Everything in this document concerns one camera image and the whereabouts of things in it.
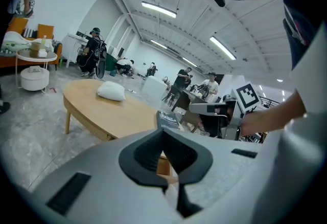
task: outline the ceiling light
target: ceiling light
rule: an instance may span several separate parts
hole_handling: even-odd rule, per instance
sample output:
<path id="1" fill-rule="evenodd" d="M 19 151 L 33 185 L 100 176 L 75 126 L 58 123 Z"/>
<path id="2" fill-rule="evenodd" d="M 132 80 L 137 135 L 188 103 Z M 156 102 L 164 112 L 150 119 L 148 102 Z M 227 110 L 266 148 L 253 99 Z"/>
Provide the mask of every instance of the ceiling light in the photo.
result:
<path id="1" fill-rule="evenodd" d="M 236 57 L 233 55 L 231 51 L 229 51 L 218 39 L 215 37 L 211 37 L 210 40 L 216 44 L 231 60 L 236 60 Z"/>
<path id="2" fill-rule="evenodd" d="M 182 58 L 183 60 L 187 61 L 189 64 L 193 65 L 194 67 L 197 67 L 195 64 L 193 64 L 192 62 L 190 62 L 188 59 Z"/>
<path id="3" fill-rule="evenodd" d="M 167 47 L 166 47 L 166 46 L 164 46 L 164 45 L 162 45 L 162 44 L 158 43 L 157 41 L 154 41 L 153 39 L 151 40 L 151 42 L 152 42 L 152 43 L 155 43 L 155 44 L 157 44 L 158 46 L 160 46 L 160 47 L 164 48 L 165 50 L 167 49 Z"/>
<path id="4" fill-rule="evenodd" d="M 161 12 L 163 14 L 166 14 L 168 16 L 171 16 L 173 18 L 175 18 L 176 15 L 177 15 L 177 13 L 174 12 L 174 11 L 171 11 L 169 9 L 165 9 L 165 8 L 163 8 L 161 6 L 158 6 L 158 5 L 155 5 L 155 4 L 152 4 L 152 3 L 148 3 L 148 2 L 142 1 L 141 4 L 142 4 L 143 7 L 146 7 L 146 8 L 149 8 L 149 9 L 153 9 L 153 10 L 156 10 L 156 11 L 159 11 L 159 12 Z"/>

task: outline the orange cushion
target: orange cushion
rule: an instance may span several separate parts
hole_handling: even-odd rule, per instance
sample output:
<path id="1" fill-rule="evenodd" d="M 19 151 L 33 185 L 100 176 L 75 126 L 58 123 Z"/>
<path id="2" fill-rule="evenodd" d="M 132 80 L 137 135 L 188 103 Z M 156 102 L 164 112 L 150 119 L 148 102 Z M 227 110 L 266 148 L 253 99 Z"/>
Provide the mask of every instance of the orange cushion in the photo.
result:
<path id="1" fill-rule="evenodd" d="M 39 24 L 37 28 L 37 38 L 43 38 L 44 35 L 47 39 L 52 39 L 54 26 Z"/>
<path id="2" fill-rule="evenodd" d="M 28 21 L 29 21 L 28 18 L 14 17 L 7 31 L 15 31 L 18 34 L 22 34 Z"/>

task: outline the orange sofa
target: orange sofa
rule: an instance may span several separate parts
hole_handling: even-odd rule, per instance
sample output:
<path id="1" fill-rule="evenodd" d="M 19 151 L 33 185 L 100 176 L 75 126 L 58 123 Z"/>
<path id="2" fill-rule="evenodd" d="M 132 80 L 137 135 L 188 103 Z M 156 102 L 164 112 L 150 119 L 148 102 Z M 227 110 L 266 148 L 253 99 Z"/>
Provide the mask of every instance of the orange sofa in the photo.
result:
<path id="1" fill-rule="evenodd" d="M 7 31 L 15 31 L 19 34 L 21 34 L 28 22 L 27 18 L 14 18 L 13 21 L 10 23 Z M 37 30 L 37 38 L 43 38 L 44 35 L 46 35 L 47 38 L 53 37 L 53 26 L 48 25 L 38 25 Z M 57 70 L 57 64 L 59 63 L 60 55 L 62 51 L 62 44 L 59 43 L 54 48 L 54 52 L 57 54 L 57 59 L 51 62 L 48 62 L 48 64 L 54 64 L 56 66 Z M 0 57 L 0 68 L 6 68 L 10 66 L 16 65 L 16 57 Z M 43 65 L 43 62 L 29 62 L 25 60 L 19 59 L 17 62 L 18 66 L 31 66 L 31 65 Z"/>

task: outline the black railing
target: black railing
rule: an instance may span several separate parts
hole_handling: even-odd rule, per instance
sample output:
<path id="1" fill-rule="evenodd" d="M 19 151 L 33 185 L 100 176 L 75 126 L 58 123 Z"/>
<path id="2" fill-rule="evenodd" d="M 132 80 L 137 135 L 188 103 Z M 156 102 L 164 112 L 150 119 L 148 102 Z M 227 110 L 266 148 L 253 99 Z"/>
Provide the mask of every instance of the black railing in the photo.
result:
<path id="1" fill-rule="evenodd" d="M 271 100 L 271 99 L 267 99 L 264 97 L 259 96 L 260 101 L 261 101 L 261 106 L 265 107 L 265 108 L 270 108 L 270 107 L 275 107 L 279 104 L 279 102 Z"/>

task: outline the book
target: book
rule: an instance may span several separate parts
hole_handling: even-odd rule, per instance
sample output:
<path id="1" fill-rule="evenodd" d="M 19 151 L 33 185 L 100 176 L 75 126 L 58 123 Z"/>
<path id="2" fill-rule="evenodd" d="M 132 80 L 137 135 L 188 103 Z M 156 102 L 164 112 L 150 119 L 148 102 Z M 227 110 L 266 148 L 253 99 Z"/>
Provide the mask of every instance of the book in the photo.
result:
<path id="1" fill-rule="evenodd" d="M 175 114 L 167 114 L 163 111 L 157 111 L 157 126 L 158 128 L 176 128 L 180 129 L 177 117 Z"/>

